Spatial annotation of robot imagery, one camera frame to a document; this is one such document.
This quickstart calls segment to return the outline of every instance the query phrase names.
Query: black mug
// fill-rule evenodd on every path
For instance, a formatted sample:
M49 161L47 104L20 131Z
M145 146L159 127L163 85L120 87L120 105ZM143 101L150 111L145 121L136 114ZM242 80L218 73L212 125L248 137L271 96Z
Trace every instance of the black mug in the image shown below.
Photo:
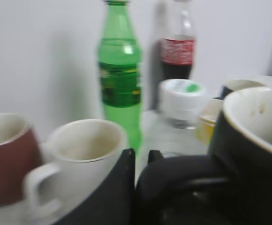
M220 97L218 99L225 99L225 97L234 92L234 91L238 91L238 90L242 90L245 88L254 88L254 87L265 87L267 86L264 83L255 81L253 79L235 79L235 80L230 80L228 82L226 82L222 89L221 89L221 94Z
M207 194L233 224L272 225L272 89L225 98L208 155L150 163L136 187L138 209L160 209L186 192Z

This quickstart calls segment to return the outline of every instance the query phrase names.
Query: white container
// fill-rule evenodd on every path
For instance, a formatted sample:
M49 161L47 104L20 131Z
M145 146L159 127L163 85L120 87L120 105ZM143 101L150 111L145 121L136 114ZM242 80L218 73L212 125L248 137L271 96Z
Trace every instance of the white container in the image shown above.
M178 128L194 124L209 97L203 85L186 79L161 82L159 95L161 113Z

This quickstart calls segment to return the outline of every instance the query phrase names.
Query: bottle label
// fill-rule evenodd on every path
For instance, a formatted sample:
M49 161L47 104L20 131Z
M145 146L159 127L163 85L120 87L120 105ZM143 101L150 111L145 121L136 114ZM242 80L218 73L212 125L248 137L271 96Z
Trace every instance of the bottle label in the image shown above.
M124 108L140 103L141 84L137 64L100 63L99 67L104 104Z
M191 65L193 63L196 41L162 40L162 61L174 65Z

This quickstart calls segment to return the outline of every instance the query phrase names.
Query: mug rim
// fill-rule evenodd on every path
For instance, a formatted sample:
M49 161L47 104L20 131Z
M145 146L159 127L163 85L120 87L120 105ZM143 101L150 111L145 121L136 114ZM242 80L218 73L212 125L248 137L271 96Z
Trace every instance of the mug rim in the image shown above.
M235 92L235 91L239 91L239 90L243 90L243 89L247 89L247 88L242 88L242 87L240 87L241 89L239 89L239 88L233 88L233 87L230 87L230 85L234 85L234 84L236 84L236 83L238 83L238 82L252 82L252 83L255 83L255 84L259 84L260 86L255 86L255 87L247 87L247 88L259 88L259 87L267 87L266 86L266 84L264 84L264 83L262 83L262 82L260 82L260 81L255 81L254 79L250 79L250 78L235 78L235 79L233 79L233 80L229 80L229 81L226 81L225 83L224 83L224 87L226 87L227 89L229 89L229 90L231 90L232 92Z
M103 155L101 157L98 157L98 158L86 159L86 160L78 160L78 159L72 159L72 158L68 158L68 157L65 157L65 156L61 155L57 151L57 148L53 144L57 140L59 134L61 132L63 132L64 130L68 129L68 127L70 127L70 126L72 126L74 124L83 123L83 122L90 122L90 121L103 122L105 124L109 124L109 125L114 126L118 130L118 132L120 133L120 136L121 136L121 138L123 138L123 140L119 141L118 145L112 151L110 151L108 154L105 154L105 155ZM108 121L108 120L85 119L85 120L77 120L77 121L73 121L73 122L64 124L61 127L59 127L56 130L54 130L49 135L48 142L47 142L47 148L53 154L53 156L56 157L59 160L67 161L67 162L72 162L72 163L89 163L89 162L96 162L96 161L103 160L105 158L110 157L114 153L119 152L120 151L120 149L119 149L120 146L122 144L126 145L127 144L127 140L128 140L127 134L126 134L126 132L124 131L124 129L119 124L117 124L115 122L112 122L112 121Z
M268 87L254 87L254 88L248 88L248 89L242 89L235 91L231 94L229 94L226 99L224 100L223 104L223 113L228 121L228 123L238 132L240 132L243 136L248 138L251 142L258 145L259 147L265 149L269 153L272 154L272 144L263 140L262 138L255 135L253 132L249 131L245 126L243 126L241 123L238 122L237 118L234 116L232 111L232 106L235 100L238 98L243 97L244 95L247 95L249 93L260 93L263 91L272 91L272 88Z
M25 135L32 127L32 125L30 124L30 122L28 122L22 115L17 114L17 113L12 113L12 112L2 112L0 113L0 116L16 116L18 118L20 118L21 120L24 121L24 126L23 128L20 130L20 132L18 132L16 135L12 136L11 138L5 140L4 142L0 143L0 146L5 145L5 144L9 144L15 140L17 140L18 138L22 137L23 135Z

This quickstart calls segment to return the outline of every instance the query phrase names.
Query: green plastic bottle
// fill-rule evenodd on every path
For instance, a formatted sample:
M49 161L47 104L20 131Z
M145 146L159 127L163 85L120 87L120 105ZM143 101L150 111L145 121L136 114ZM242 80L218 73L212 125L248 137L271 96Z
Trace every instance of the green plastic bottle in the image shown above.
M139 127L141 52L129 20L126 0L108 0L108 15L98 48L102 100L107 120L125 128L136 153L142 143Z

